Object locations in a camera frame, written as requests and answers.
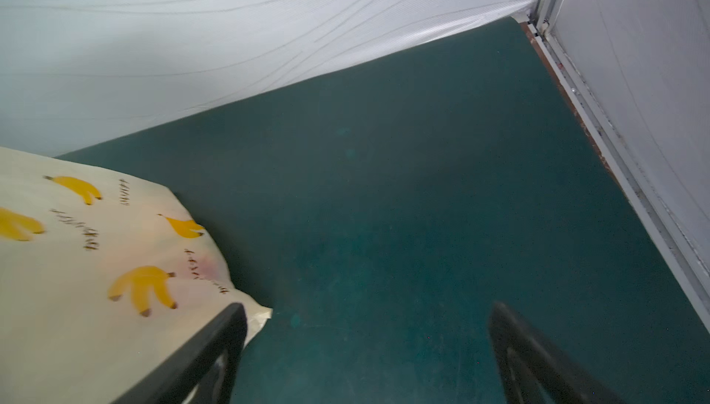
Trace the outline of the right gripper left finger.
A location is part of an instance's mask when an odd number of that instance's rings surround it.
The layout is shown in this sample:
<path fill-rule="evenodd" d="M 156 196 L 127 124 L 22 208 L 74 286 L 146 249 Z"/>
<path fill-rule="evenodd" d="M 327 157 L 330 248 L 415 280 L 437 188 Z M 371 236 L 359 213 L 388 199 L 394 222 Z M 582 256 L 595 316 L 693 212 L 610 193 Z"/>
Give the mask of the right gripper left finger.
<path fill-rule="evenodd" d="M 243 305 L 230 304 L 116 402 L 230 402 L 247 331 Z"/>

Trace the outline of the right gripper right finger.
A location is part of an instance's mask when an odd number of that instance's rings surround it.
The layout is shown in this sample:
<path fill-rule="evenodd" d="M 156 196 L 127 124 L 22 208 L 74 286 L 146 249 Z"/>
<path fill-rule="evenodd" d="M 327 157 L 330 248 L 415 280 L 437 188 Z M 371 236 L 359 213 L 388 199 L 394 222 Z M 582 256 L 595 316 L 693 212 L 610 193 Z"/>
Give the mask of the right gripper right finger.
<path fill-rule="evenodd" d="M 508 403 L 623 402 L 508 304 L 494 303 L 488 334 Z"/>

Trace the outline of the banana print plastic bag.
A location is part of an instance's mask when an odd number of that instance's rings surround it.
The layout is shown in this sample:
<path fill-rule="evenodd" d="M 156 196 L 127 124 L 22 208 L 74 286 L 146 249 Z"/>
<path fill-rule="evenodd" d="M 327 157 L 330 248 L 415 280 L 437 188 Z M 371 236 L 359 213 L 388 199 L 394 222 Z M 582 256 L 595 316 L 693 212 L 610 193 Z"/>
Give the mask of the banana print plastic bag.
<path fill-rule="evenodd" d="M 271 318 L 166 187 L 1 152 L 1 400 L 140 403 Z"/>

